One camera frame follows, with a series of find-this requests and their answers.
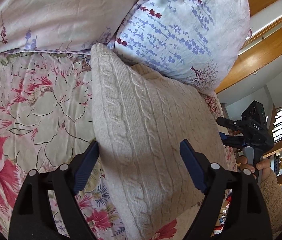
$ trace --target person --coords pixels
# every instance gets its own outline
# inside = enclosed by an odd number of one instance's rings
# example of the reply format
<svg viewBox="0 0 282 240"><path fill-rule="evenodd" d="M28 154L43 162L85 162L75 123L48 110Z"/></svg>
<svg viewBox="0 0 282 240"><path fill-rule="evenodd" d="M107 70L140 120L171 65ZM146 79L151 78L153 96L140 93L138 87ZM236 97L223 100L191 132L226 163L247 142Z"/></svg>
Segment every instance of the person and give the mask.
<svg viewBox="0 0 282 240"><path fill-rule="evenodd" d="M255 168L247 164L246 157L237 158L237 163L241 163L241 170L249 169L252 173L255 172ZM277 183L274 171L270 168L269 159L256 164L256 168L262 170L260 190L268 209L273 239L276 239L282 232L282 189Z"/></svg>

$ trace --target floral bed sheet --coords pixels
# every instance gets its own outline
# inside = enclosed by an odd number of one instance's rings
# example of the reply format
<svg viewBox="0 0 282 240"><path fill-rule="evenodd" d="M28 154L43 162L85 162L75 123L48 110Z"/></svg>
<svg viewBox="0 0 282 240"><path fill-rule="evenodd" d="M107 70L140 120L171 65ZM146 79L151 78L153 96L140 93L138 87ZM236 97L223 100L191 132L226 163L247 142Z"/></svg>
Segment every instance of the floral bed sheet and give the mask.
<svg viewBox="0 0 282 240"><path fill-rule="evenodd" d="M89 55L0 54L0 231L5 237L28 171L53 171L83 153L95 138L90 70ZM222 116L215 94L202 97L215 118ZM231 148L225 147L225 157L228 169L236 170ZM52 191L49 197L57 229L67 235ZM98 240L126 239L100 159L76 200ZM200 205L162 227L152 239L182 239Z"/></svg>

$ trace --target silver screw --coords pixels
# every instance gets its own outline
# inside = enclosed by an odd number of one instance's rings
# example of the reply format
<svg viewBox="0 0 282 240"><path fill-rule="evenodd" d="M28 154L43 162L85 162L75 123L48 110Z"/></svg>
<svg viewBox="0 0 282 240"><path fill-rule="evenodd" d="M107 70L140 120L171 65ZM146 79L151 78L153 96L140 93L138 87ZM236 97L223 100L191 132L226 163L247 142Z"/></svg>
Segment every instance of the silver screw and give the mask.
<svg viewBox="0 0 282 240"><path fill-rule="evenodd" d="M211 163L211 168L213 168L214 170L218 170L220 169L220 165L217 163Z"/></svg>
<svg viewBox="0 0 282 240"><path fill-rule="evenodd" d="M68 169L68 164L62 164L60 166L60 170L62 170L62 171L66 171L67 169Z"/></svg>
<svg viewBox="0 0 282 240"><path fill-rule="evenodd" d="M251 171L248 170L248 169L244 169L244 170L243 170L243 173L244 173L245 175L250 175L250 174L251 174Z"/></svg>
<svg viewBox="0 0 282 240"><path fill-rule="evenodd" d="M34 176L36 174L36 170L30 170L28 174L30 176Z"/></svg>

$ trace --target white pillow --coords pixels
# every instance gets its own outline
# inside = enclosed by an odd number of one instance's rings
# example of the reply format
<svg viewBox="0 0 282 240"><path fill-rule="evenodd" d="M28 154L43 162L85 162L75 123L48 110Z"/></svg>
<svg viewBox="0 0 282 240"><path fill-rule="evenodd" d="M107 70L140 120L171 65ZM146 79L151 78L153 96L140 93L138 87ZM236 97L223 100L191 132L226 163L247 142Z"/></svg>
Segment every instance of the white pillow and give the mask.
<svg viewBox="0 0 282 240"><path fill-rule="evenodd" d="M70 53L108 43L137 1L0 0L0 52Z"/></svg>
<svg viewBox="0 0 282 240"><path fill-rule="evenodd" d="M237 59L249 20L248 0L139 0L114 50L209 94Z"/></svg>
<svg viewBox="0 0 282 240"><path fill-rule="evenodd" d="M111 200L127 238L148 240L203 199L182 161L188 139L227 168L217 124L198 91L144 65L91 49L92 118Z"/></svg>

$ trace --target brown fleece sleeve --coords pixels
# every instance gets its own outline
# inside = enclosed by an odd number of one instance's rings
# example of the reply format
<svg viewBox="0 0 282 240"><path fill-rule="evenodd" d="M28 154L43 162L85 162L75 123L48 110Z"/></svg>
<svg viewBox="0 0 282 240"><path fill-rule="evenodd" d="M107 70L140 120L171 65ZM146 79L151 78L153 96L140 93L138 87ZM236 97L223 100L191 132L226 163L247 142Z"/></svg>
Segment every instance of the brown fleece sleeve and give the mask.
<svg viewBox="0 0 282 240"><path fill-rule="evenodd" d="M278 185L273 171L261 183L260 190L267 205L272 233L276 234L282 230L282 188Z"/></svg>

